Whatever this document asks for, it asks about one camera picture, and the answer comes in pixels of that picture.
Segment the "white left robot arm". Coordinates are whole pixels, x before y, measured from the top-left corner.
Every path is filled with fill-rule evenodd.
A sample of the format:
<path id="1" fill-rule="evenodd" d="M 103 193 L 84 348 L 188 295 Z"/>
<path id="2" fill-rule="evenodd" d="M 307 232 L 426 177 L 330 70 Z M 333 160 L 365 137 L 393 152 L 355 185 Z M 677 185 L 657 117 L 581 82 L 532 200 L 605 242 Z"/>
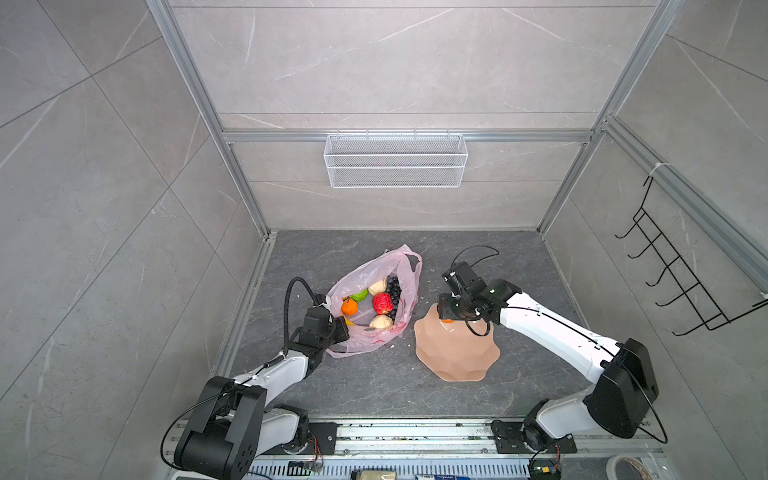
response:
<path id="1" fill-rule="evenodd" d="M 289 281 L 283 301 L 283 348 L 235 378 L 210 378 L 195 404 L 163 434 L 160 459 L 180 472 L 242 479 L 255 457 L 275 448 L 301 451 L 309 442 L 306 411 L 269 405 L 320 366 L 330 347 L 349 339 L 343 318 L 301 277 Z"/>

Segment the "pink wavy plastic plate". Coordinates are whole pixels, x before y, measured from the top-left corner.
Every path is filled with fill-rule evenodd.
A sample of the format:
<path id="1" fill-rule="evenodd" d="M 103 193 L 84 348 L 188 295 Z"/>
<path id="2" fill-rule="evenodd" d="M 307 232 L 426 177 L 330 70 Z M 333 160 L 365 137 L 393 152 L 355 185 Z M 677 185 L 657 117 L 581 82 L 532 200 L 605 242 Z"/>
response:
<path id="1" fill-rule="evenodd" d="M 414 332 L 417 357 L 447 382 L 481 381 L 501 355 L 493 330 L 480 337 L 464 321 L 441 320 L 436 304 L 414 323 Z"/>

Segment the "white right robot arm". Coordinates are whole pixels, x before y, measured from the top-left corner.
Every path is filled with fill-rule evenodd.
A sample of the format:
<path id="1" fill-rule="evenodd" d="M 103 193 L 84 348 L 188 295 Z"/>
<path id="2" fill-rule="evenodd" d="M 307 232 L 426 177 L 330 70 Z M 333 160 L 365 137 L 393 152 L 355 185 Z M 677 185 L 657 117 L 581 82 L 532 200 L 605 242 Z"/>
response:
<path id="1" fill-rule="evenodd" d="M 520 333 L 571 365 L 589 386 L 560 399 L 539 401 L 520 427 L 526 447 L 545 451 L 567 436 L 601 429 L 630 439 L 647 417 L 663 422 L 654 403 L 658 382 L 647 347 L 597 334 L 543 306 L 504 279 L 484 281 L 474 266 L 455 256 L 443 273 L 448 292 L 436 304 L 443 322 L 459 322 L 476 338 L 497 327 Z"/>

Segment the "pink plastic shopping bag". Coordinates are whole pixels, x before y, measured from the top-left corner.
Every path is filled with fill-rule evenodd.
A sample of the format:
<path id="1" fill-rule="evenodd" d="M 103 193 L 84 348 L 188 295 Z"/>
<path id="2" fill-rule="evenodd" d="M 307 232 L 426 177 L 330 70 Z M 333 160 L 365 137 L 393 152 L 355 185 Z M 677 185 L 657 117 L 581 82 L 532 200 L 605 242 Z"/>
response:
<path id="1" fill-rule="evenodd" d="M 373 352 L 401 335 L 408 327 L 419 302 L 419 283 L 422 272 L 422 257 L 407 244 L 370 260 L 337 281 L 327 294 L 331 312 L 335 316 L 348 318 L 342 322 L 348 327 L 349 339 L 331 347 L 328 354 L 335 359 L 347 358 Z M 355 315 L 341 312 L 343 301 L 374 285 L 377 281 L 396 277 L 401 287 L 393 325 L 376 329 L 369 324 L 377 316 L 373 308 L 373 296 L 369 294 Z"/>

